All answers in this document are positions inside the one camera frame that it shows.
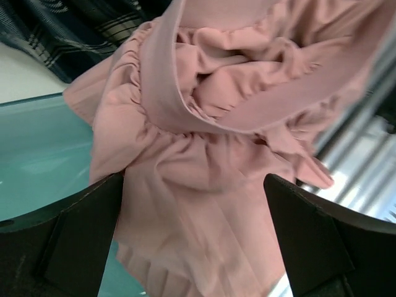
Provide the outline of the pink pleated skirt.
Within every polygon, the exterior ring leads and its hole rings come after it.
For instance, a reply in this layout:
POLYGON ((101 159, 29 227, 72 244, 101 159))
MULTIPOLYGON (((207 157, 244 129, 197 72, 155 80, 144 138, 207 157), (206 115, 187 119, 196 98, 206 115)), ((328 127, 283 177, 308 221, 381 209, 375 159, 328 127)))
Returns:
POLYGON ((394 1, 172 1, 64 99, 90 182, 122 171, 117 257, 150 296, 267 296, 267 174, 333 183, 316 137, 361 98, 394 1))

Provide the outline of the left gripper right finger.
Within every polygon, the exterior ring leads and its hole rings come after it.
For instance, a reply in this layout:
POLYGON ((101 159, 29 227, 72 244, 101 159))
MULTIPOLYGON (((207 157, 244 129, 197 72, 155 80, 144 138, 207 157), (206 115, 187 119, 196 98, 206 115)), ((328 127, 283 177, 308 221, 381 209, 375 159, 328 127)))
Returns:
POLYGON ((395 296, 395 224, 275 174, 264 191, 293 296, 395 296))

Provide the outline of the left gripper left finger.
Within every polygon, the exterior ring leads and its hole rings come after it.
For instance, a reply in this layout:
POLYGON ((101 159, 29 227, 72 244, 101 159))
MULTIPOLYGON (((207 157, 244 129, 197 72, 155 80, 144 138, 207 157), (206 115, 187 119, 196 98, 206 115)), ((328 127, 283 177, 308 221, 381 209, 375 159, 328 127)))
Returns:
POLYGON ((1 222, 1 296, 97 296, 123 174, 1 222))

